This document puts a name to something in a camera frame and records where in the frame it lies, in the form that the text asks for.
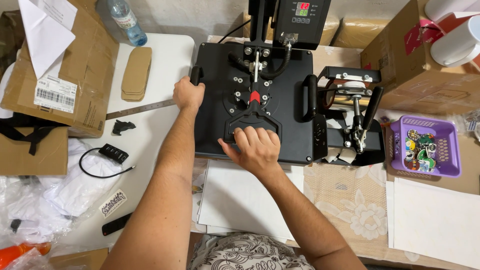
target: heat press machine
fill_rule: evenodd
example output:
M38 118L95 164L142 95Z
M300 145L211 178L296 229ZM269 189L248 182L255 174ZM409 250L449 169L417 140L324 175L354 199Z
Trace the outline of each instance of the heat press machine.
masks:
M367 89L380 82L380 72L326 67L319 76L312 74L311 50L318 47L329 6L330 0L249 0L250 41L201 44L191 75L194 85L205 84L195 120L196 156L228 159L217 140L234 144L233 130L252 126L278 134L281 164L321 161L328 147L356 151L353 165L383 162L382 131L373 119L383 89ZM266 43L270 18L274 40ZM331 81L328 87L318 86L322 77ZM323 104L334 104L342 95L351 99L354 125L344 121L345 128L327 128L325 118L338 118L342 111ZM360 109L367 99L363 117Z

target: human arm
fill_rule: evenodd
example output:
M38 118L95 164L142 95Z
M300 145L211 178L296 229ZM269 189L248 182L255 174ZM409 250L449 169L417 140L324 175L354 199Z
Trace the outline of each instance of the human arm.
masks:
M102 270L184 270L192 216L193 128L205 85L175 84L180 109L158 154L150 183Z
M277 162L277 134L247 127L235 129L234 136L240 152L222 139L218 142L233 162L255 175L270 192L308 261L316 269L364 270L342 235L283 172Z

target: lace tablecloth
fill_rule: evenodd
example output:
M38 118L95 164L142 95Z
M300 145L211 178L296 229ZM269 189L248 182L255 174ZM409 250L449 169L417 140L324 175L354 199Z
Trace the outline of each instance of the lace tablecloth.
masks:
M220 37L210 36L208 42L217 42ZM225 41L243 42L244 38L227 38ZM360 67L360 57L356 58L355 49L323 47L313 51L314 72L319 72L326 65ZM349 53L352 57L334 57L335 50ZM382 125L389 125L405 113L399 111L378 110L375 118ZM204 225L196 224L197 211L202 198L206 159L195 159L192 176L193 211L192 232L205 233ZM304 167L305 195L330 220L345 237L353 251L364 258L422 265L452 270L468 270L470 268L454 263L433 259L415 253L388 248L387 212L385 198L385 182L387 180L385 164L365 167L341 166L334 164L314 163L312 167ZM298 246L294 241L288 245Z

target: barcode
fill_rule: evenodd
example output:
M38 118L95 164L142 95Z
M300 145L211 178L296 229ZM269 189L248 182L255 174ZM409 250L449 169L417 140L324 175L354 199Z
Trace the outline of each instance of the barcode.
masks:
M58 93L55 93L53 91L48 91L48 90L45 90L45 89L42 89L42 88L39 88L39 87L37 87L37 89L36 89L36 96L38 98L48 99L50 101L65 104L65 105L72 106L72 107L73 107L74 102L75 102L75 100L73 98L66 97L65 95L58 94Z
M60 83L60 79L57 79L57 78L52 77L52 76L50 76L50 75L47 75L47 78L48 78L49 80L54 81L54 82Z

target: finger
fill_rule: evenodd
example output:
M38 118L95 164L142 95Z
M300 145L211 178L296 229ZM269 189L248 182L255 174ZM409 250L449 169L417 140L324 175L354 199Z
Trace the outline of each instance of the finger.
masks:
M240 148L240 151L245 152L245 150L250 146L245 132L243 132L241 128L237 127L233 131L233 136L235 137L235 142Z
M231 158L233 162L238 163L240 160L240 153L235 150L231 144L224 142L223 139L218 139L218 143L222 146L225 154Z
M247 126L243 130L243 132L245 132L245 135L247 136L249 145L252 146L252 145L260 143L260 139L258 138L257 131L252 126Z
M272 143L277 146L277 147L280 147L280 138L278 138L278 135L271 131L271 130L267 130L267 133L268 133L268 136L270 137L270 140L272 141Z
M272 140L270 139L270 137L268 136L268 133L267 131L262 128L262 127L257 127L255 129L255 131L257 132L257 135L258 135L258 139L260 140L260 142L264 145L271 145L272 144Z

